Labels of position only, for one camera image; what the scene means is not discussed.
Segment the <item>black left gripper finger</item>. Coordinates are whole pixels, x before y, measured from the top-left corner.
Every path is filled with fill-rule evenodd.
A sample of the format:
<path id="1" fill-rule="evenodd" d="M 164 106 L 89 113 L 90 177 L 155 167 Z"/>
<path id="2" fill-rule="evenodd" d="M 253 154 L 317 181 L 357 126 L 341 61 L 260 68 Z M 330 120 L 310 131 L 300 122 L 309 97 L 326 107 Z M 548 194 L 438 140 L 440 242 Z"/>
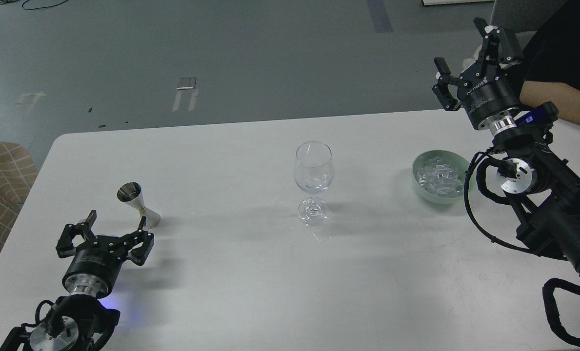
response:
<path id="1" fill-rule="evenodd" d="M 77 248 L 73 240 L 76 237 L 83 239 L 82 245 L 89 245 L 91 248 L 98 248 L 98 238 L 92 231 L 92 226 L 97 219 L 97 211 L 91 210 L 87 218 L 77 224 L 65 225 L 60 238 L 56 244 L 58 258 L 72 257 L 77 253 Z"/>
<path id="2" fill-rule="evenodd" d="M 122 237 L 109 240 L 109 253 L 121 261 L 131 261 L 143 266 L 154 246 L 154 234 L 147 228 L 147 217 L 142 217 L 138 228 Z"/>

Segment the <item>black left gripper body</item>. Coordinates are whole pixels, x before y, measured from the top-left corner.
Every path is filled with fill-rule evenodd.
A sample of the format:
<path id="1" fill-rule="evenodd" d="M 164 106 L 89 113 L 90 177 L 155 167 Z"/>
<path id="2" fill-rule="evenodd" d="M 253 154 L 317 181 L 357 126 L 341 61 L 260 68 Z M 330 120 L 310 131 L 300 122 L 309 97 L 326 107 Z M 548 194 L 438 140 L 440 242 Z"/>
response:
<path id="1" fill-rule="evenodd" d="M 83 242 L 74 247 L 67 244 L 61 249 L 61 257 L 72 257 L 62 278 L 62 286 L 69 293 L 80 293 L 82 288 L 95 298 L 105 298 L 114 288 L 124 259 L 127 246 L 116 237 L 98 236 L 98 244 Z"/>

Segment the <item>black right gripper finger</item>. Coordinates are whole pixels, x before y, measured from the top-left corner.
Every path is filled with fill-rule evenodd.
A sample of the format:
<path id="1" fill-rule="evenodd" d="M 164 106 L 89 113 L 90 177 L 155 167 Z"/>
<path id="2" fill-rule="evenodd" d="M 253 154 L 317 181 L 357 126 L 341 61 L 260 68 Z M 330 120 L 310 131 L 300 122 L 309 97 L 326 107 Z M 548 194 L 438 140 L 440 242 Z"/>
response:
<path id="1" fill-rule="evenodd" d="M 510 67 L 524 62 L 524 54 L 515 33 L 506 27 L 490 26 L 482 18 L 474 18 L 483 42 L 477 58 L 463 71 L 468 80 L 500 77 Z"/>
<path id="2" fill-rule="evenodd" d="M 452 72 L 444 58 L 434 58 L 433 62 L 437 68 L 437 82 L 433 86 L 432 91 L 436 95 L 437 100 L 446 111 L 457 111 L 460 109 L 462 102 L 453 96 L 450 92 L 450 86 L 457 88 L 465 88 L 466 80 L 460 77 L 452 76 Z"/>

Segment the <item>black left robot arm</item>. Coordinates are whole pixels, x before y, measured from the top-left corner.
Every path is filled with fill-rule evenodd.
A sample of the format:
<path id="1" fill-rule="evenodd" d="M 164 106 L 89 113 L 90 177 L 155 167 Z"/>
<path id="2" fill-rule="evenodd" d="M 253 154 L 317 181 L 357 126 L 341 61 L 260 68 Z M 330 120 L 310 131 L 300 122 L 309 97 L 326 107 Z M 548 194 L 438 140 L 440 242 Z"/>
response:
<path id="1" fill-rule="evenodd" d="M 101 304 L 112 293 L 124 262 L 145 264 L 154 245 L 148 217 L 121 237 L 96 235 L 96 211 L 67 224 L 58 242 L 58 257 L 72 261 L 62 278 L 67 295 L 37 306 L 34 322 L 10 330 L 2 351 L 100 351 L 120 322 L 120 311 Z"/>

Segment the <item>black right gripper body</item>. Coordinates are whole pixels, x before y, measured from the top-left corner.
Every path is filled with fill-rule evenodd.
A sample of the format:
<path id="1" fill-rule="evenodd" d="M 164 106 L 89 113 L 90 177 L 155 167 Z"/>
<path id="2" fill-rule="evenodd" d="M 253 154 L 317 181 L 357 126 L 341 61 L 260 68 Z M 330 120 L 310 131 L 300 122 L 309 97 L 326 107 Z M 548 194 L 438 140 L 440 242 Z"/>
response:
<path id="1" fill-rule="evenodd" d="M 459 101 L 475 130 L 485 130 L 502 116 L 521 112 L 521 102 L 505 78 L 460 74 Z"/>

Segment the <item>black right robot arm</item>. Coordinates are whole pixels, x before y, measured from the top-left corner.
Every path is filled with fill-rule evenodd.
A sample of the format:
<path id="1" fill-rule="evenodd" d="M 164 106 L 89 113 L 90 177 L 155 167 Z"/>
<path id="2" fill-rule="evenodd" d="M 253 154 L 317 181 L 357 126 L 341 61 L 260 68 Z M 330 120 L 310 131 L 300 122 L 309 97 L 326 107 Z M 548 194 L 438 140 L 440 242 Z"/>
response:
<path id="1" fill-rule="evenodd" d="M 433 61 L 437 82 L 433 93 L 446 111 L 463 108 L 475 130 L 489 130 L 493 145 L 476 153 L 464 176 L 464 191 L 471 177 L 484 197 L 509 205 L 519 220 L 516 238 L 522 247 L 491 235 L 479 225 L 470 207 L 471 222 L 491 242 L 503 247 L 568 261 L 580 276 L 580 177 L 568 161 L 549 148 L 551 128 L 558 118 L 552 102 L 528 109 L 507 82 L 505 73 L 524 59 L 516 35 L 510 29 L 490 26 L 475 18 L 482 37 L 479 57 L 460 74 L 452 74 L 444 58 Z M 551 278 L 542 287 L 542 299 L 551 331 L 562 341 L 580 348 L 580 338 L 564 328 L 555 289 L 580 296 L 580 285 Z"/>

